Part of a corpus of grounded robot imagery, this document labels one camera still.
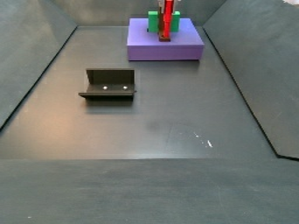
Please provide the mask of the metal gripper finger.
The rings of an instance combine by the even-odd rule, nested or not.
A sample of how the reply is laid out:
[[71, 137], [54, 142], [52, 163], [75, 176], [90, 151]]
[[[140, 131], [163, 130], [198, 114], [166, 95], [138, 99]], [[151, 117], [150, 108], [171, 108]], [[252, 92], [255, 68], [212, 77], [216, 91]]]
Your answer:
[[172, 12], [176, 10], [176, 6], [182, 0], [172, 0]]
[[158, 0], [159, 12], [164, 14], [164, 0]]

